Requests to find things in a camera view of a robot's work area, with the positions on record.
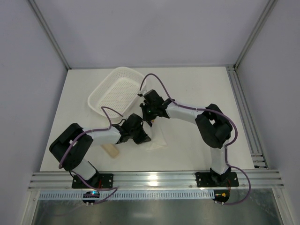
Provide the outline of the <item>white paper napkin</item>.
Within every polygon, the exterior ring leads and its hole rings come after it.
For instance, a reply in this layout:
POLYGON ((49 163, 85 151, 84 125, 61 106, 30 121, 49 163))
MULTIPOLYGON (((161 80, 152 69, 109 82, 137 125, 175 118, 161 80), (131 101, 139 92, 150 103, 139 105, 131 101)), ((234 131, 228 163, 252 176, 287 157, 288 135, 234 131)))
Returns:
POLYGON ((154 120, 152 122, 152 126, 150 126, 148 123, 144 123, 143 128, 145 133, 151 139, 149 142, 143 144, 143 148, 145 150, 156 150, 167 146, 161 126, 159 125, 158 121, 154 120))

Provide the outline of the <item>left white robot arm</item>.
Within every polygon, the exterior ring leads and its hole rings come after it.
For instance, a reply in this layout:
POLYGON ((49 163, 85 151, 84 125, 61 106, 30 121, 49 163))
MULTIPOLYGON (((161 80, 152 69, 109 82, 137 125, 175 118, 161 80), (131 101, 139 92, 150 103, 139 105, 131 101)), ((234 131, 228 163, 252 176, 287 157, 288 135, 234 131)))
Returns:
POLYGON ((49 151, 58 160, 59 168, 74 173, 73 188, 78 185, 90 188, 108 188, 104 185, 103 175, 86 159, 90 147, 116 145, 129 140, 135 144, 143 144, 152 140, 151 122, 133 113, 118 124, 110 124, 108 128, 83 129, 77 123, 71 124, 50 145, 49 151))

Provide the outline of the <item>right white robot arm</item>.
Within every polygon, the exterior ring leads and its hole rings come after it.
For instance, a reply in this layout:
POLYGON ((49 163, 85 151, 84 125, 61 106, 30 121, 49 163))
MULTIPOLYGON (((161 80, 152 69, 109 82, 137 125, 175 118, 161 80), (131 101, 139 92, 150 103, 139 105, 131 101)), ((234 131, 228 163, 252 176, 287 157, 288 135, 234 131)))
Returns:
POLYGON ((155 90, 138 93, 143 98, 140 104, 142 118, 150 123, 157 117, 179 119, 195 124, 203 141, 210 147, 211 167, 206 178, 198 178, 200 182, 207 181, 208 185, 216 187, 228 183, 231 168, 228 164, 227 145, 231 137, 233 126, 223 115, 217 105, 210 104, 203 109, 181 105, 169 98, 163 100, 155 90))

